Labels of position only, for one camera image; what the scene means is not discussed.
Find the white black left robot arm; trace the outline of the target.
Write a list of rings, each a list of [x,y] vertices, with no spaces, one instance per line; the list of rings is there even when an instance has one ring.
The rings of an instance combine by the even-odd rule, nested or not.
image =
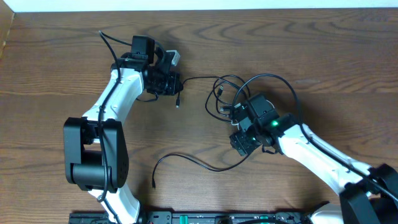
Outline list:
[[[158,98],[183,89],[173,70],[180,60],[177,50],[165,50],[143,35],[135,35],[129,46],[130,51],[113,57],[109,82],[96,103],[63,125],[66,179],[94,196],[111,223],[146,220],[126,182],[129,156],[123,125],[134,102],[144,91]]]

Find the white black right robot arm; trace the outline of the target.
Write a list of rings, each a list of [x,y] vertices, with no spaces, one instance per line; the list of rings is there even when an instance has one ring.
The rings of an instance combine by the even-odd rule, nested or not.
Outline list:
[[[230,138],[241,156],[261,147],[305,166],[340,198],[302,218],[302,223],[397,223],[397,171],[387,164],[372,167],[337,150],[287,113],[280,116],[262,94],[230,107],[238,131]]]

